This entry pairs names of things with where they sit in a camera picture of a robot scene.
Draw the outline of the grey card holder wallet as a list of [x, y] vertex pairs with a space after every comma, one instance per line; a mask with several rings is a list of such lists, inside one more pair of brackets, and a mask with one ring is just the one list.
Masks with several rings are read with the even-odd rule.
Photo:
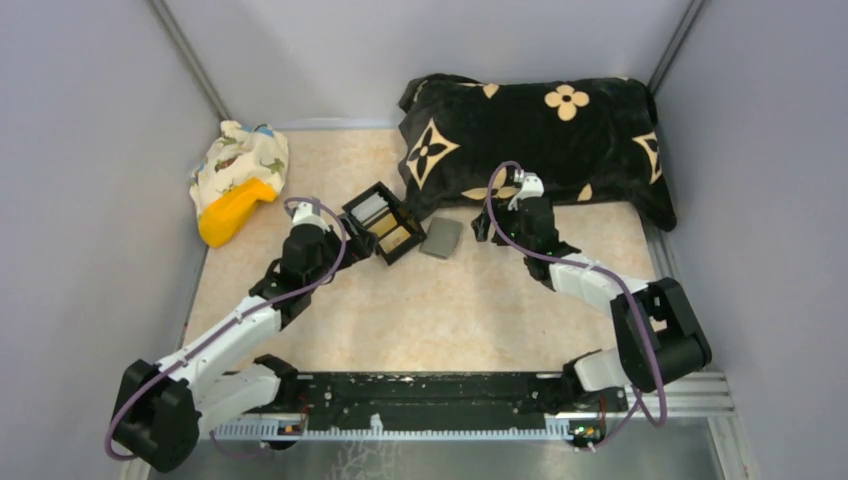
[[456, 250], [462, 237], [463, 224], [454, 219], [433, 217], [426, 232], [426, 239], [419, 251], [425, 255], [446, 260]]

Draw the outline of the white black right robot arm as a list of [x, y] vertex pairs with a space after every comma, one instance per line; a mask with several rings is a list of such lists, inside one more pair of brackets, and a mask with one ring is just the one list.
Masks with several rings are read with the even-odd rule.
[[646, 394], [656, 395], [652, 418], [659, 422], [669, 413], [668, 384], [711, 362], [711, 347], [683, 286], [668, 277], [648, 281], [618, 274], [561, 240], [547, 198], [486, 200], [475, 232], [492, 233], [494, 243], [515, 248], [534, 280], [611, 321], [614, 347], [563, 367], [563, 398], [572, 410], [588, 412], [604, 390], [630, 387], [639, 407]]

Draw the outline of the black compartment tray box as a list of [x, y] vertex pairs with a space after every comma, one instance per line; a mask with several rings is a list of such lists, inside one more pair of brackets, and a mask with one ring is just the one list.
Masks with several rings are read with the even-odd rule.
[[376, 238], [374, 252], [391, 266], [427, 238], [411, 210], [382, 182], [342, 206], [353, 225]]

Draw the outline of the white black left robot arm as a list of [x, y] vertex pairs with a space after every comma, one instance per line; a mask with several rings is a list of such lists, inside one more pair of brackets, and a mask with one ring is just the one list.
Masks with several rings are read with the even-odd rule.
[[285, 377], [285, 361], [264, 356], [239, 372], [229, 369], [303, 313], [317, 288], [361, 260], [356, 238], [345, 224], [295, 222], [281, 256], [222, 321], [155, 362], [128, 366], [103, 441], [107, 455], [169, 472], [202, 437], [251, 409], [292, 411], [300, 388]]

